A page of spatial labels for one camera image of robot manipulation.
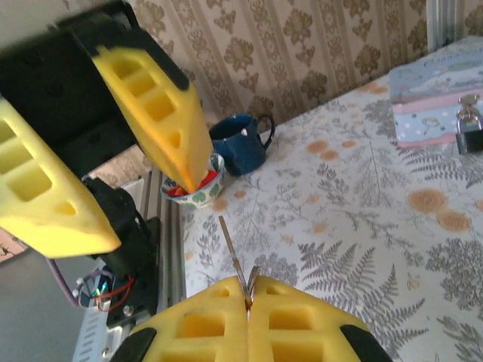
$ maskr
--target metal frame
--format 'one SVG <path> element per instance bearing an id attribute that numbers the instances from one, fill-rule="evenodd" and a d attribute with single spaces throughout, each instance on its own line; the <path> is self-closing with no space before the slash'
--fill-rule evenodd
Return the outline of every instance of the metal frame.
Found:
<path id="1" fill-rule="evenodd" d="M 141 181 L 141 200 L 134 199 L 135 204 L 139 205 L 140 214 L 145 220 L 158 217 L 162 222 L 159 260 L 161 286 L 158 300 L 160 312 L 186 298 L 180 208 L 178 204 L 161 197 L 161 171 L 153 168 L 150 173 L 135 182 Z M 112 357 L 129 335 L 132 326 L 109 330 L 106 327 L 106 320 L 107 313 L 101 313 L 96 308 L 86 310 L 72 362 L 107 362 Z"/>
<path id="2" fill-rule="evenodd" d="M 461 0 L 427 0 L 428 53 L 461 38 L 462 25 L 457 23 L 457 19 L 462 5 Z"/>

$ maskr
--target cable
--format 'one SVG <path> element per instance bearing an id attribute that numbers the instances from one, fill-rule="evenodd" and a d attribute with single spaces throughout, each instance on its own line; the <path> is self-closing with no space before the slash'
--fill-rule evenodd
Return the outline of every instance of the cable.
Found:
<path id="1" fill-rule="evenodd" d="M 132 285 L 133 285 L 134 281 L 135 281 L 135 279 L 133 277 L 129 276 L 129 282 L 126 283 L 124 286 L 118 288 L 117 290 L 114 290 L 111 293 L 104 293 L 104 294 L 101 294 L 100 296 L 93 297 L 92 299 L 94 299 L 94 300 L 97 301 L 97 310 L 98 311 L 102 311 L 102 312 L 108 312 L 108 311 L 111 311 L 113 309 L 116 309 L 120 305 L 122 305 L 126 301 L 126 299 L 129 297 L 129 293 L 131 292 L 131 288 L 132 288 Z M 114 305 L 111 305 L 107 310 L 102 309 L 100 307 L 100 300 L 101 299 L 103 299 L 103 298 L 110 298 L 112 296 L 117 296 L 118 294 L 120 294 L 125 289 L 127 289 L 126 294 L 122 297 L 122 299 L 119 302 L 117 302 Z"/>
<path id="2" fill-rule="evenodd" d="M 91 288 L 89 287 L 89 281 L 94 281 L 95 283 L 95 278 L 104 275 L 105 277 L 108 277 L 110 280 L 110 283 L 112 284 L 114 276 L 110 271 L 107 271 L 105 269 L 95 269 L 91 271 L 89 274 L 84 276 L 83 278 L 79 278 L 77 280 L 77 288 L 73 290 L 73 293 L 75 294 L 74 297 L 77 298 L 78 305 L 83 307 L 83 308 L 89 308 L 89 304 L 83 305 L 82 304 L 82 296 L 87 297 L 89 300 L 92 299 L 92 292 Z M 87 289 L 87 293 L 84 293 L 82 290 L 84 287 Z"/>
<path id="3" fill-rule="evenodd" d="M 54 274 L 55 280 L 59 284 L 59 287 L 63 291 L 67 300 L 69 300 L 70 304 L 76 307 L 78 305 L 78 300 L 73 296 L 72 291 L 69 289 L 69 286 L 67 285 L 66 280 L 63 278 L 57 263 L 53 259 L 46 258 L 46 260 L 49 268 L 52 271 L 52 274 Z"/>

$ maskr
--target red object in bowl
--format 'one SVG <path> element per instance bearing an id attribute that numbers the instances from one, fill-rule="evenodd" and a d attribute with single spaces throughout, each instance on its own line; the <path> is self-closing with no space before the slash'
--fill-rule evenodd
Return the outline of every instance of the red object in bowl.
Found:
<path id="1" fill-rule="evenodd" d="M 205 187 L 208 183 L 213 181 L 214 178 L 217 176 L 218 172 L 219 171 L 208 171 L 208 175 L 202 181 L 202 184 L 198 187 L 198 190 Z M 166 191 L 166 193 L 171 198 L 179 198 L 180 196 L 188 195 L 188 192 L 186 192 L 181 186 L 177 186 L 172 190 Z"/>

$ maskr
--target blue mug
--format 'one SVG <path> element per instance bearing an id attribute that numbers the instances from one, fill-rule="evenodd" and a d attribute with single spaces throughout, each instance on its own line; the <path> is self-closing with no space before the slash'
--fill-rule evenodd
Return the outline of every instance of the blue mug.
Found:
<path id="1" fill-rule="evenodd" d="M 268 118 L 271 131 L 262 143 L 258 133 L 260 120 Z M 266 160 L 266 149 L 275 135 L 275 121 L 271 115 L 254 118 L 246 114 L 232 115 L 210 129 L 211 142 L 216 153 L 225 159 L 226 170 L 232 176 L 242 176 L 260 167 Z"/>

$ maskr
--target metal screw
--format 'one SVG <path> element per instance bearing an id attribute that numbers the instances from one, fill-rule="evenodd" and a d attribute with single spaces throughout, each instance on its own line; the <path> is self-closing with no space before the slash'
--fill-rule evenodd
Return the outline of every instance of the metal screw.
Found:
<path id="1" fill-rule="evenodd" d="M 130 317 L 133 315 L 134 308 L 131 307 L 130 305 L 125 305 L 124 308 L 122 309 L 122 313 L 124 314 L 125 317 Z"/>

